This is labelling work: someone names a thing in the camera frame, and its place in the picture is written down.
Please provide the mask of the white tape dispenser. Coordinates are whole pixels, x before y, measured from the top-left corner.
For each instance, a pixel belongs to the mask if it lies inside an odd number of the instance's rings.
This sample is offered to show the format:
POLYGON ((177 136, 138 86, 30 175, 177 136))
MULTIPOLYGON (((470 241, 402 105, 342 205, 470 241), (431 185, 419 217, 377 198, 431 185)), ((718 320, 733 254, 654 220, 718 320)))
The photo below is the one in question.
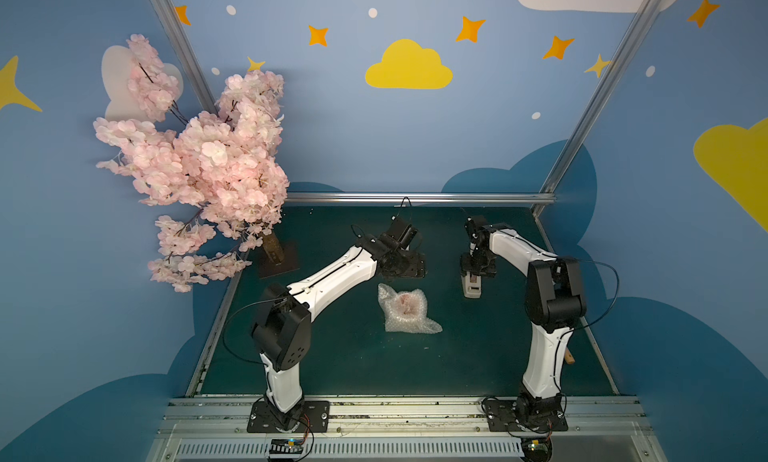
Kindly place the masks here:
POLYGON ((482 295, 482 277, 466 273, 461 277, 463 295, 467 299, 479 299, 482 295))

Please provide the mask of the bubble wrap sheet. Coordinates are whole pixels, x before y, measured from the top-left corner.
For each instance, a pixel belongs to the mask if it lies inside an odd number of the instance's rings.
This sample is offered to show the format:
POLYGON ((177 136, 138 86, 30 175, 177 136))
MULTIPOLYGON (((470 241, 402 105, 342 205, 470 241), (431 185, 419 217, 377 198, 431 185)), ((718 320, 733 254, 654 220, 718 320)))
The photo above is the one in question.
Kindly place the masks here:
POLYGON ((386 284, 379 284, 377 290, 386 332, 433 335, 443 331, 428 317, 428 301, 422 290, 397 292, 386 284))

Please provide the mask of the white mug red inside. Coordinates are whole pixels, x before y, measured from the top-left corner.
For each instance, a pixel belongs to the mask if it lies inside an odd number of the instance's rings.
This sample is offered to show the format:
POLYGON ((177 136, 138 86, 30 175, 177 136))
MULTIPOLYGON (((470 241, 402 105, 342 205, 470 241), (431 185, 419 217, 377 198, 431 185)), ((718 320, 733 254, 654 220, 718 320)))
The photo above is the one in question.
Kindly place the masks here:
POLYGON ((395 314, 403 320, 418 320, 425 314, 425 297, 421 290, 400 292, 394 301, 395 314))

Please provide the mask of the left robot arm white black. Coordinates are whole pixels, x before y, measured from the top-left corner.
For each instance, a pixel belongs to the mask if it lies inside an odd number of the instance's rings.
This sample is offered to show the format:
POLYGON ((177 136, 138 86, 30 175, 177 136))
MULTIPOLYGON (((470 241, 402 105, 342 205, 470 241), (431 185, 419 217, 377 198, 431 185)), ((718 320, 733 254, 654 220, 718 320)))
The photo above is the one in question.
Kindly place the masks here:
POLYGON ((313 323, 331 303, 376 275, 424 277, 425 258, 411 248, 415 237, 411 229, 401 236, 362 237, 315 274, 268 288, 255 312, 251 338, 264 366, 265 402, 280 424, 298 422, 303 412, 300 362, 310 349, 313 323))

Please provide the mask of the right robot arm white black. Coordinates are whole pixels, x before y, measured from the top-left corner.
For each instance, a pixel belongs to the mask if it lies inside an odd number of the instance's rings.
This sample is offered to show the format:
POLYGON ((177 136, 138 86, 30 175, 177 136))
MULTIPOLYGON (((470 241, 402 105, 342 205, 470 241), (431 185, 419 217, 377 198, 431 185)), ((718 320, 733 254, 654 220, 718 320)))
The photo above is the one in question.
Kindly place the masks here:
POLYGON ((526 277, 524 309, 532 325, 532 339, 515 417, 531 430, 556 426, 564 415, 561 372, 565 351, 587 311, 579 262, 536 246, 507 224, 489 224, 480 216, 467 218, 465 230, 469 249, 460 257, 460 270, 466 298, 481 296, 482 280, 497 274, 497 258, 526 277))

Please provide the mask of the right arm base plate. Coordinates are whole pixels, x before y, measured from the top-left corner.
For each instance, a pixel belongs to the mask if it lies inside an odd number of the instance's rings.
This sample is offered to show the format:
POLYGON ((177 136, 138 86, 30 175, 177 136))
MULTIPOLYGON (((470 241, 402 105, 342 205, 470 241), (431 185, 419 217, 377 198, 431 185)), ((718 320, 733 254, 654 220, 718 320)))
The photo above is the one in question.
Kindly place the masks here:
POLYGON ((480 408, 491 432, 546 435, 568 430, 561 397, 541 400, 486 397, 480 402, 480 408))

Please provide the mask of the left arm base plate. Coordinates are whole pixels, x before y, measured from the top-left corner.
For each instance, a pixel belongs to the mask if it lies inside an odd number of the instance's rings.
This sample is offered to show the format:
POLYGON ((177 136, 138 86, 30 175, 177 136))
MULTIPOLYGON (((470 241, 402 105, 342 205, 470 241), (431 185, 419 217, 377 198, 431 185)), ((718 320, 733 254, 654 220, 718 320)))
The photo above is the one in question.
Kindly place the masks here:
POLYGON ((257 400, 251 407, 246 431, 294 433, 309 429, 313 433, 326 433, 330 422, 330 407, 330 402, 325 400, 300 400, 287 413, 283 413, 268 400, 257 400))

